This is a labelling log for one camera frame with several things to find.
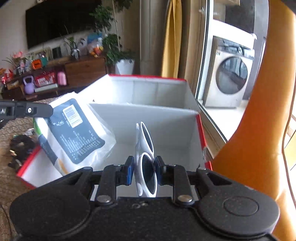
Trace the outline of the white frame sunglasses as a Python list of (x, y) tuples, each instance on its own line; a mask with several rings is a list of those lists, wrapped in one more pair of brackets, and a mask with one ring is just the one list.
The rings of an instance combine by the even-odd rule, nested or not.
[(138, 196), (155, 198), (158, 181), (154, 166), (154, 144), (142, 121), (136, 123), (134, 175)]

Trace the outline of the white and navy pouch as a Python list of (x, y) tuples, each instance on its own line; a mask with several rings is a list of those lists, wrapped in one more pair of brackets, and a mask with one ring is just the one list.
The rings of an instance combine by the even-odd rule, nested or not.
[(68, 175), (83, 167), (97, 170), (116, 144), (110, 126), (75, 92), (49, 104), (49, 118), (34, 118), (41, 148), (61, 173)]

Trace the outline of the purple kettlebell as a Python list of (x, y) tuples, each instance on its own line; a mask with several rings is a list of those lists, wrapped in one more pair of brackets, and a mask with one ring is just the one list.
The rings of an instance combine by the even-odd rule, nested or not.
[(34, 77), (32, 75), (24, 77), (23, 84), (24, 84), (25, 94), (31, 95), (34, 93), (35, 85), (34, 85)]

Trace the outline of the black hair scrunchie with flower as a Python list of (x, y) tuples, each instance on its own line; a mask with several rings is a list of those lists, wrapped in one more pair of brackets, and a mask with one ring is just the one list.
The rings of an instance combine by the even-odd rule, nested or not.
[(12, 160), (8, 163), (8, 166), (18, 172), (35, 147), (35, 141), (31, 137), (27, 135), (14, 136), (11, 139), (9, 149)]

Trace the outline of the orange small radio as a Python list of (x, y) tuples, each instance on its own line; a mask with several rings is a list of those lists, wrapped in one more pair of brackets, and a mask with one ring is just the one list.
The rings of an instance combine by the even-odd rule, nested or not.
[(41, 59), (36, 59), (36, 60), (32, 61), (32, 69), (33, 70), (38, 70), (41, 68), (43, 68), (43, 64), (42, 64)]

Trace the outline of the pink small case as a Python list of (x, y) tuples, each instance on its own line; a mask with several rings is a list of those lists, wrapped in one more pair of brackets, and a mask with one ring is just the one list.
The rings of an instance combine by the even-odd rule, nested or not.
[(58, 78), (58, 84), (60, 86), (66, 86), (67, 85), (67, 78), (66, 74), (63, 71), (60, 71), (57, 73), (57, 78)]

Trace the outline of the wooden tv cabinet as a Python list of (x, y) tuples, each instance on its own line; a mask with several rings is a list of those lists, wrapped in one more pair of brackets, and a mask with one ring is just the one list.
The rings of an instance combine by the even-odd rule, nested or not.
[[(31, 95), (25, 93), (25, 86), (23, 78), (27, 76), (37, 77), (42, 74), (54, 72), (58, 75), (58, 72), (64, 72), (66, 75), (66, 85), (58, 86), (53, 89), (43, 90), (35, 92)], [(98, 58), (91, 56), (82, 56), (79, 60), (62, 61), (61, 59), (52, 61), (46, 67), (38, 70), (32, 70), (22, 76), (15, 77), (11, 82), (18, 83), (18, 86), (8, 90), (4, 89), (1, 93), (1, 97), (7, 100), (29, 100), (36, 101), (52, 97), (61, 96), (68, 92), (79, 92), (109, 73), (109, 69), (106, 65), (106, 57), (100, 56)]]

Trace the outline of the red cardboard shoe box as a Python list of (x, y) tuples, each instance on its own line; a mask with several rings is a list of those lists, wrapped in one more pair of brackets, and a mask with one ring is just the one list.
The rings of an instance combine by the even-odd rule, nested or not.
[(39, 187), (148, 153), (187, 170), (208, 167), (198, 105), (184, 80), (106, 75), (35, 118), (38, 146), (17, 175)]

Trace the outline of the orange giraffe statue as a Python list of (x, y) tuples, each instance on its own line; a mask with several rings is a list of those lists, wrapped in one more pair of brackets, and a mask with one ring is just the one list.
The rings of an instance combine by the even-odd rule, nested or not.
[(269, 2), (265, 52), (241, 122), (212, 161), (215, 172), (265, 193), (280, 207), (273, 234), (295, 240), (295, 197), (284, 138), (295, 98), (295, 14)]

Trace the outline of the small plant in striped pot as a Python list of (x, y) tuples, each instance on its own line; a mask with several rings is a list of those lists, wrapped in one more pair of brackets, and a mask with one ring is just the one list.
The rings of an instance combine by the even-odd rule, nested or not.
[(80, 58), (80, 50), (77, 47), (77, 43), (74, 41), (74, 37), (64, 37), (64, 42), (70, 48), (70, 55), (73, 60), (78, 60)]

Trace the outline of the white front-load washing machine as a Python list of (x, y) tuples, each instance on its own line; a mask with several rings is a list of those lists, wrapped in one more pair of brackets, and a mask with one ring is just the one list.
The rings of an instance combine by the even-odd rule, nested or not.
[(214, 37), (203, 105), (206, 108), (237, 108), (249, 80), (255, 51)]

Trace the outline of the tall plant in white pot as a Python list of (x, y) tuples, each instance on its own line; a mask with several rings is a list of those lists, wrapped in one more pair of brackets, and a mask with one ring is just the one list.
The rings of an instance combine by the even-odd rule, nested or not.
[(107, 65), (113, 66), (116, 75), (132, 75), (134, 52), (123, 49), (118, 32), (116, 14), (129, 9), (132, 1), (111, 1), (111, 6), (98, 5), (89, 15), (93, 18), (93, 30), (104, 33), (102, 46)]

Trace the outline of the yellow curtain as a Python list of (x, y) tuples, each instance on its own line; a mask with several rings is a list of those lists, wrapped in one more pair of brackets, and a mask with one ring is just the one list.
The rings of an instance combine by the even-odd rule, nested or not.
[(166, 15), (162, 77), (177, 78), (182, 42), (182, 1), (169, 1)]

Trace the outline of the white standing air conditioner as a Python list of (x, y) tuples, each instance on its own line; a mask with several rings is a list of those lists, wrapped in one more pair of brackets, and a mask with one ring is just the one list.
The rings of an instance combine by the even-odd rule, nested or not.
[(140, 73), (160, 76), (169, 1), (140, 1)]

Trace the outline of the black wall television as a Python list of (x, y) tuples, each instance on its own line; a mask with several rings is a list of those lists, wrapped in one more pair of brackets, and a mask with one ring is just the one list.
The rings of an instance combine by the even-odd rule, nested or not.
[(48, 42), (59, 37), (88, 30), (94, 24), (90, 14), (102, 1), (49, 0), (26, 10), (27, 46)]

